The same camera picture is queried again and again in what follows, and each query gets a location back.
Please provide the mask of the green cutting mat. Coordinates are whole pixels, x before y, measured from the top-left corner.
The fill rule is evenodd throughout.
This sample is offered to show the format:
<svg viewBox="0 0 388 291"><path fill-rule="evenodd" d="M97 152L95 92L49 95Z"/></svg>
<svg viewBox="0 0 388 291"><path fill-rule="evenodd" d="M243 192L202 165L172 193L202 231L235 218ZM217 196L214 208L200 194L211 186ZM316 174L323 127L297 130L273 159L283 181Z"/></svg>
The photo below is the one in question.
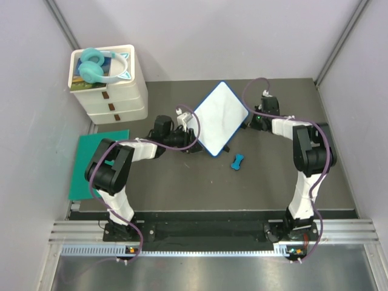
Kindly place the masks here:
<svg viewBox="0 0 388 291"><path fill-rule="evenodd" d="M95 133L79 137L76 159L70 183L69 200L80 201L93 198L89 190L89 182L84 178L84 173L101 140L108 138L116 141L129 139L129 137L129 130Z"/></svg>

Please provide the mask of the aluminium rail frame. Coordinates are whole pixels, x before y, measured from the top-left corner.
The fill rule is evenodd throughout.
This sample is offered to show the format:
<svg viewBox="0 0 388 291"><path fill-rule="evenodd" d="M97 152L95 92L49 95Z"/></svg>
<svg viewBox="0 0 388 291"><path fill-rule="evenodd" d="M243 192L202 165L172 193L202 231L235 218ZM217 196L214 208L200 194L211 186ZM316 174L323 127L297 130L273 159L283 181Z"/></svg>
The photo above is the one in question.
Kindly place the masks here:
<svg viewBox="0 0 388 291"><path fill-rule="evenodd" d="M103 244L98 221L56 221L50 244ZM370 219L325 219L321 244L376 244L379 238Z"/></svg>

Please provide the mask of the blue felt eraser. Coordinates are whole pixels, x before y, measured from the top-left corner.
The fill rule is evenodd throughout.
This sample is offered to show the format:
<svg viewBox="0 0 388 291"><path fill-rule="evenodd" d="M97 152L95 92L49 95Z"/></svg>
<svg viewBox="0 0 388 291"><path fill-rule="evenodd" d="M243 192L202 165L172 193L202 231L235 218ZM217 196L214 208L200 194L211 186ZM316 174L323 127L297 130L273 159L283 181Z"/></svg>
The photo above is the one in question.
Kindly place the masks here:
<svg viewBox="0 0 388 291"><path fill-rule="evenodd" d="M242 154L236 154L234 161L231 163L231 168L233 170L239 170L241 168L241 163L244 160L244 155Z"/></svg>

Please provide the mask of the teal cat-ear headphones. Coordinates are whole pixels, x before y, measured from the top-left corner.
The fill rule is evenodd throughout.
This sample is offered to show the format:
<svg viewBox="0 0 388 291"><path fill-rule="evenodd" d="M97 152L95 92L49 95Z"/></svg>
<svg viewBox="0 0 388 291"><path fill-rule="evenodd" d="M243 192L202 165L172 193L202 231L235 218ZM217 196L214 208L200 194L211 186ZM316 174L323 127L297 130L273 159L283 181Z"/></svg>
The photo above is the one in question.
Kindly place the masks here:
<svg viewBox="0 0 388 291"><path fill-rule="evenodd" d="M96 48L87 48L81 53L81 64L78 67L80 77L89 84L114 84L123 80L131 80L128 71L129 53L116 53ZM123 71L115 76L104 76L102 65L106 58L115 59L123 65Z"/></svg>

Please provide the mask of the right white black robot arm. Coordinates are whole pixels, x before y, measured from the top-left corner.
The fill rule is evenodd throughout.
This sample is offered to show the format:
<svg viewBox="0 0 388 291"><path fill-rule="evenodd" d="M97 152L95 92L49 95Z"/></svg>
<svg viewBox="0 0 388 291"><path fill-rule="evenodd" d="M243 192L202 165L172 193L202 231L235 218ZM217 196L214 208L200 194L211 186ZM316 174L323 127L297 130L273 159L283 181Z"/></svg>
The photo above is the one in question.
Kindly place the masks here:
<svg viewBox="0 0 388 291"><path fill-rule="evenodd" d="M292 141L293 163L298 171L293 199L279 224L264 225L267 239L277 243L284 238L296 240L315 229L313 223L315 200L319 187L331 167L336 164L336 150L328 123L313 125L281 116L277 97L264 91L261 104L250 127Z"/></svg>

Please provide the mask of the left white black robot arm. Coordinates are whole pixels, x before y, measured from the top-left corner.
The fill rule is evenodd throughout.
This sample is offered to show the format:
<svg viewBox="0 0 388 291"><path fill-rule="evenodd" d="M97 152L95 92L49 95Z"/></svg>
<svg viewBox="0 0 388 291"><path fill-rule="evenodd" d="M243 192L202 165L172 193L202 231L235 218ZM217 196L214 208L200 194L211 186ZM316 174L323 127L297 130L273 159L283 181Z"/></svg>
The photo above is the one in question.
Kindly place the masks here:
<svg viewBox="0 0 388 291"><path fill-rule="evenodd" d="M174 127L171 117L159 115L145 138L101 140L84 176L89 182L91 194L98 193L99 200L109 212L104 229L106 241L128 241L137 235L138 227L132 222L135 212L125 192L132 163L159 158L167 149L184 153L202 150L198 142L199 133L189 126L190 121L199 125L194 113L180 113L177 127Z"/></svg>

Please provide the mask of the blue framed whiteboard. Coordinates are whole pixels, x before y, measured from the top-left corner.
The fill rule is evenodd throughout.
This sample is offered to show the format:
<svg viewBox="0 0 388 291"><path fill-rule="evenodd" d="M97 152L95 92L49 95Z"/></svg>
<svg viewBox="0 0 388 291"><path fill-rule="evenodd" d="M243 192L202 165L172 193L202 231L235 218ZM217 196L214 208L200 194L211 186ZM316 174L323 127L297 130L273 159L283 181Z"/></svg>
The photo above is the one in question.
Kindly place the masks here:
<svg viewBox="0 0 388 291"><path fill-rule="evenodd" d="M249 115L229 85L221 81L201 101L187 124L194 129L202 147L211 156L218 156Z"/></svg>

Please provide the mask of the white three-drawer storage unit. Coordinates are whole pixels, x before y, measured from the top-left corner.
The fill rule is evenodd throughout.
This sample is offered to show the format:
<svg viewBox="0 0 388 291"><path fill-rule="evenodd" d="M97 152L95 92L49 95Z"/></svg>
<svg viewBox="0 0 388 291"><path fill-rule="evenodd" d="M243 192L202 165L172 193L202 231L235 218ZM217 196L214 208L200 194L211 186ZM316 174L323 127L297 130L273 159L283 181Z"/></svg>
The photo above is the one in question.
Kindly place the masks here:
<svg viewBox="0 0 388 291"><path fill-rule="evenodd" d="M96 125L112 124L145 119L148 115L148 90L141 71L138 57L133 45L117 45L98 47L116 53L129 53L128 71L131 80L123 80L107 87L71 91L82 105L89 118ZM71 54L68 87L72 84L72 75L81 53L85 49L75 50ZM123 65L111 59L109 76L118 75L123 71Z"/></svg>

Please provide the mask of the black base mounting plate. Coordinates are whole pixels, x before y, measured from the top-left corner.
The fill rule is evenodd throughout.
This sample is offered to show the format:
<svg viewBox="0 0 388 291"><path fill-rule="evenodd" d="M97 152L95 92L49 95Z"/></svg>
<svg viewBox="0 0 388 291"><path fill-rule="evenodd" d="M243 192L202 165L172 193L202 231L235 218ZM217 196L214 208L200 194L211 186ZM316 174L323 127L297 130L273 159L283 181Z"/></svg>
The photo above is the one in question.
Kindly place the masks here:
<svg viewBox="0 0 388 291"><path fill-rule="evenodd" d="M116 243L137 243L142 238L143 250L184 251L240 251L272 250L273 243L267 239L264 225L279 224L283 210L242 211L180 211L180 212L137 212L132 224L136 235L128 241L106 241ZM313 242L318 229L298 239L284 238L279 242L294 241L298 245Z"/></svg>

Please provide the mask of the colourful picture book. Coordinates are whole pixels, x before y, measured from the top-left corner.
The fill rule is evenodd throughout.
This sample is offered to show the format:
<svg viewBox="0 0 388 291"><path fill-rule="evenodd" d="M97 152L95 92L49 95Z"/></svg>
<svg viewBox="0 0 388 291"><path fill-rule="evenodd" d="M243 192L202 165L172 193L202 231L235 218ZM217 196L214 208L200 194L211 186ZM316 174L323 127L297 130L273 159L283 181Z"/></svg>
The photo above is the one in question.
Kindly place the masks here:
<svg viewBox="0 0 388 291"><path fill-rule="evenodd" d="M82 64L81 59L79 58L76 67L73 71L72 75L72 84L70 86L71 91L78 90L88 90L88 89L97 89L107 87L106 83L88 83L85 82L79 73L79 66ZM105 58L103 65L101 66L101 70L104 72L103 76L109 76L110 74L110 66L111 66L111 58Z"/></svg>

